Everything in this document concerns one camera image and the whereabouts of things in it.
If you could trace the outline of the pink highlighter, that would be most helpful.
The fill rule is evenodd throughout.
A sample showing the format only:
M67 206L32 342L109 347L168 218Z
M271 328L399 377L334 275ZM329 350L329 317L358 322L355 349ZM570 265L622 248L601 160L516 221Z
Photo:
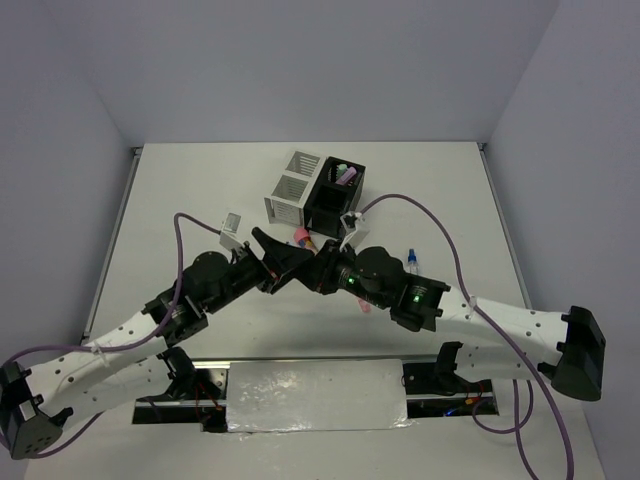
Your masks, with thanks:
M359 307L363 313L371 312L371 305L363 299L358 300Z

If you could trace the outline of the purple highlighter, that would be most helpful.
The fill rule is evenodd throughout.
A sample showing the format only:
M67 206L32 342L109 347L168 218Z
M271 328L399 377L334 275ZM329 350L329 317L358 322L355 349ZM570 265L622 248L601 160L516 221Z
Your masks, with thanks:
M337 179L338 185L348 185L349 182L357 175L358 171L354 167L349 167L345 172Z

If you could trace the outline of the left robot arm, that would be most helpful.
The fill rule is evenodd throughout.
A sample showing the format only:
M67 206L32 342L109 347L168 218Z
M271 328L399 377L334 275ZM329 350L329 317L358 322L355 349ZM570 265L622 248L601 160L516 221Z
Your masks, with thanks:
M20 364L22 353L7 360L1 367L1 443L11 458L51 456L66 428L129 400L189 396L196 374L180 343L248 291L276 291L313 257L259 228L252 234L262 257L248 243L231 248L229 256L204 252L180 266L168 290L108 333L83 346L51 346L56 358L31 367Z

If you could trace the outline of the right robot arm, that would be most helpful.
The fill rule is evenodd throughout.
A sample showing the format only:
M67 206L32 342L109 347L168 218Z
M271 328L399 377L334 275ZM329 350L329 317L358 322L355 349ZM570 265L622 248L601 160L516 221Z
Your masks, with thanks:
M440 334L434 371L446 391L467 381L541 378L569 398L602 397L606 340L586 308L543 312L467 298L456 287L406 272L382 247L355 252L328 242L295 277L322 295L344 290L363 299L411 332Z

